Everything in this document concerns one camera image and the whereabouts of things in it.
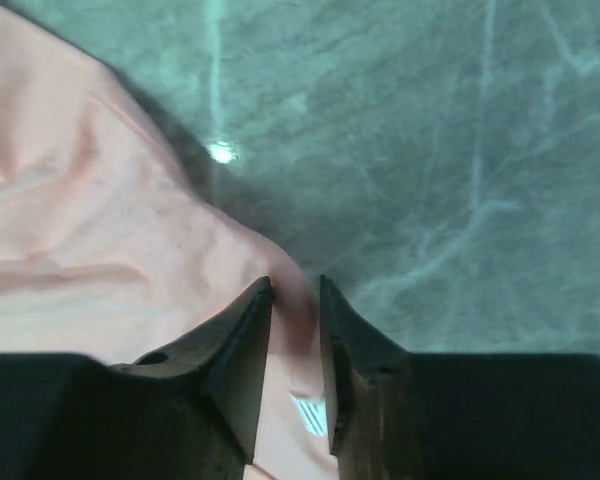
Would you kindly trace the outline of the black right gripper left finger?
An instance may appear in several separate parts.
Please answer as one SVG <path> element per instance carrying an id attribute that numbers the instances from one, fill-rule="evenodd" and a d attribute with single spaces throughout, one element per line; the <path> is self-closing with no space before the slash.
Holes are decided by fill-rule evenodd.
<path id="1" fill-rule="evenodd" d="M 254 460 L 273 287 L 256 279 L 180 338 L 115 370 L 145 399 L 131 479 L 240 479 Z"/>

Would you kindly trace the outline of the salmon pink t shirt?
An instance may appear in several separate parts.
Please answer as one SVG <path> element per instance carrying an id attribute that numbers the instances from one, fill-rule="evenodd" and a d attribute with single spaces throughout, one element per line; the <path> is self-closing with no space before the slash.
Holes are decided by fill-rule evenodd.
<path id="1" fill-rule="evenodd" d="M 99 61 L 0 6 L 0 351 L 128 363 L 275 291 L 250 479 L 334 479 L 317 306 L 277 245 L 202 200 Z"/>

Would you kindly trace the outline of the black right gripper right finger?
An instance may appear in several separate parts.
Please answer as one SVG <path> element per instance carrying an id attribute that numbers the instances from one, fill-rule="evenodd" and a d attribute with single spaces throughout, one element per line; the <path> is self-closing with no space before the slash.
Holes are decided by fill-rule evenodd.
<path id="1" fill-rule="evenodd" d="M 423 416 L 411 355 L 319 282 L 328 441 L 341 479 L 423 479 Z"/>

